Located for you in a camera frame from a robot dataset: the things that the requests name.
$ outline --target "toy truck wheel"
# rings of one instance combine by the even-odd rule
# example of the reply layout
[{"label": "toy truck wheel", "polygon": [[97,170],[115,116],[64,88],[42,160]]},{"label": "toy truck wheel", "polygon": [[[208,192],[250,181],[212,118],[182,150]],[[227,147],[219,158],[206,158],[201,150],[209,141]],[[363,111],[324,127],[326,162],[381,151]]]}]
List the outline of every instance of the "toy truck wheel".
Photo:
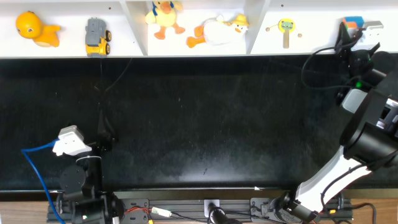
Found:
[{"label": "toy truck wheel", "polygon": [[106,44],[105,45],[105,51],[106,51],[106,54],[108,55],[109,53],[111,53],[111,46],[109,46],[109,44]]},{"label": "toy truck wheel", "polygon": [[112,34],[109,30],[105,32],[105,40],[108,42],[112,40]]}]

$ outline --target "blue and orange block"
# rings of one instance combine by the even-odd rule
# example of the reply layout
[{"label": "blue and orange block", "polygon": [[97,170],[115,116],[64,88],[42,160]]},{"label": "blue and orange block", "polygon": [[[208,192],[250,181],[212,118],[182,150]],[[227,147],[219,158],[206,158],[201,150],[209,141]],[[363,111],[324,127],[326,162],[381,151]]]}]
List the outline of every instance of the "blue and orange block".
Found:
[{"label": "blue and orange block", "polygon": [[348,16],[343,18],[343,23],[346,29],[359,29],[365,23],[362,16]]}]

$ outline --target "blue cable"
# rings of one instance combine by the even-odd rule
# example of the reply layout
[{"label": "blue cable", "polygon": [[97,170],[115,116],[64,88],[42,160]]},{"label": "blue cable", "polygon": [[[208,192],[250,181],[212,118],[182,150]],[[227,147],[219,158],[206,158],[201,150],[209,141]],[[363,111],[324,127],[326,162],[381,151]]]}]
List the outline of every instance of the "blue cable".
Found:
[{"label": "blue cable", "polygon": [[50,204],[52,210],[54,211],[54,214],[55,214],[55,216],[57,217],[58,221],[59,221],[60,223],[62,223],[62,224],[65,224],[65,222],[62,220],[62,218],[61,218],[60,215],[58,214],[57,210],[55,209],[54,204],[52,203],[49,190],[47,189],[47,186],[46,186],[46,184],[45,184],[45,182],[44,182],[44,180],[43,180],[43,177],[40,175],[40,172],[37,170],[35,164],[32,162],[32,160],[31,160],[31,159],[29,158],[29,156],[27,155],[27,152],[35,152],[35,151],[39,151],[39,150],[42,150],[42,149],[45,149],[45,148],[48,148],[48,147],[54,147],[54,145],[55,145],[55,143],[56,143],[57,141],[58,141],[58,139],[56,139],[56,140],[54,140],[54,141],[52,141],[52,142],[50,142],[50,143],[48,143],[48,144],[45,144],[44,146],[35,147],[35,148],[32,148],[32,149],[21,149],[21,151],[22,151],[23,155],[25,156],[25,158],[27,159],[27,161],[28,161],[28,162],[30,163],[30,165],[33,167],[33,170],[35,170],[37,176],[39,177],[39,180],[40,180],[40,182],[41,182],[42,185],[43,185],[44,192],[45,192],[45,194],[46,194],[46,196],[47,196],[47,199],[49,200],[49,204]]}]

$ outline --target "duck beak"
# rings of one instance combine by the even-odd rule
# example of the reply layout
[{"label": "duck beak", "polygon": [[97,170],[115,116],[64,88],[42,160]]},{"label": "duck beak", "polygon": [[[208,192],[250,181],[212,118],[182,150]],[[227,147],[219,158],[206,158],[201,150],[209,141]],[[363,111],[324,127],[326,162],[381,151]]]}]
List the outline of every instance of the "duck beak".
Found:
[{"label": "duck beak", "polygon": [[170,2],[168,2],[168,1],[162,2],[162,4],[160,4],[160,9],[164,13],[169,14],[172,11],[172,7],[170,5]]}]

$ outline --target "stuffed animal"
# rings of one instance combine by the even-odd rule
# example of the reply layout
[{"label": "stuffed animal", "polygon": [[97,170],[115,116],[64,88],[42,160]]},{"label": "stuffed animal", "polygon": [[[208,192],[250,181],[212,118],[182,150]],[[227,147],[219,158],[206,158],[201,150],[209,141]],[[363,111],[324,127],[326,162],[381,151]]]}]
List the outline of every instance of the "stuffed animal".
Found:
[{"label": "stuffed animal", "polygon": [[248,30],[246,16],[239,14],[232,22],[225,22],[223,16],[208,19],[203,26],[195,28],[195,37],[188,37],[187,45],[194,48],[197,44],[211,45],[228,44],[241,39]]},{"label": "stuffed animal", "polygon": [[33,39],[41,47],[60,45],[56,31],[60,31],[61,27],[45,25],[33,12],[27,11],[19,15],[16,26],[19,35]]},{"label": "stuffed animal", "polygon": [[181,11],[182,5],[177,1],[154,1],[152,2],[153,9],[145,17],[145,21],[148,24],[157,23],[160,25],[160,31],[155,33],[155,37],[159,40],[166,38],[166,28],[174,27],[176,34],[182,34],[185,32],[185,28],[178,26],[177,13],[175,10]]}]

